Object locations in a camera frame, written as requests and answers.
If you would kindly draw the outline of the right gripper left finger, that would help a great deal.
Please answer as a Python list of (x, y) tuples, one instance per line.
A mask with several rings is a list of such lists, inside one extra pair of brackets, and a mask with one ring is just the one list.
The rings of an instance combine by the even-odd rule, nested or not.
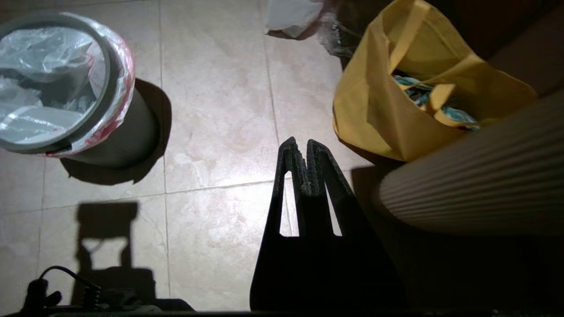
[[(275, 180), (250, 288), (252, 311), (304, 311), (315, 308), (322, 291), (322, 251), (329, 237), (326, 186), (308, 142), (302, 155), (296, 139), (278, 149)], [(280, 233), (286, 174), (297, 215), (297, 236)]]

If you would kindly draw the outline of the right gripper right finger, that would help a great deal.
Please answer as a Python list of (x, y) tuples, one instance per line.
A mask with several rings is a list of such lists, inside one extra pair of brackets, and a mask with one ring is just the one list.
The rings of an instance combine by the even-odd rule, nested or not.
[(397, 269), (331, 151), (310, 139), (307, 163), (307, 237), (320, 256), (322, 294), (346, 310), (405, 308)]

